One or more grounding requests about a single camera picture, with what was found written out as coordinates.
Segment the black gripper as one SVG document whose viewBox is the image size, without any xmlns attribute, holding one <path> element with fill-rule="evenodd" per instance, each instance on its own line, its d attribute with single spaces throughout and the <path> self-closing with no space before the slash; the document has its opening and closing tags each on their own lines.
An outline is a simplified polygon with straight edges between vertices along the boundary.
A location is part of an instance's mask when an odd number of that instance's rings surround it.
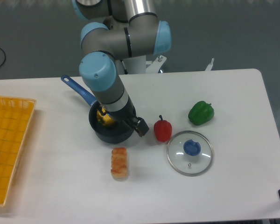
<svg viewBox="0 0 280 224">
<path fill-rule="evenodd" d="M 149 127 L 146 121 L 141 117 L 134 116 L 134 105 L 129 96 L 121 96 L 118 99 L 98 98 L 100 106 L 99 114 L 103 117 L 109 117 L 115 121 L 124 121 L 140 137 L 146 135 Z"/>
</svg>

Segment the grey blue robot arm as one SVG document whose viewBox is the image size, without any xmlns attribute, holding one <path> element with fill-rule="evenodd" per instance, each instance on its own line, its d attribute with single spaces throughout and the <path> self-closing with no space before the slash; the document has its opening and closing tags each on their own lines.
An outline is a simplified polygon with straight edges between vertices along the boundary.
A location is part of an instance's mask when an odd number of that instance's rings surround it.
<svg viewBox="0 0 280 224">
<path fill-rule="evenodd" d="M 149 128 L 136 116 L 115 62 L 169 51 L 169 24 L 158 19 L 150 0 L 74 0 L 72 5 L 90 21 L 80 35 L 80 76 L 112 119 L 144 136 Z"/>
</svg>

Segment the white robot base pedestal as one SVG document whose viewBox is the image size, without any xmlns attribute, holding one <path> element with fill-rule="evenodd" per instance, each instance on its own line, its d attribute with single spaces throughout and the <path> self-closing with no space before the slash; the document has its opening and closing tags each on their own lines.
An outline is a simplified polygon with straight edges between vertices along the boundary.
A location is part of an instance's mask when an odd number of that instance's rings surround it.
<svg viewBox="0 0 280 224">
<path fill-rule="evenodd" d="M 122 74 L 157 74 L 162 73 L 162 66 L 167 58 L 163 55 L 157 56 L 153 61 L 147 61 L 146 56 L 121 59 L 118 61 L 119 73 Z"/>
</svg>

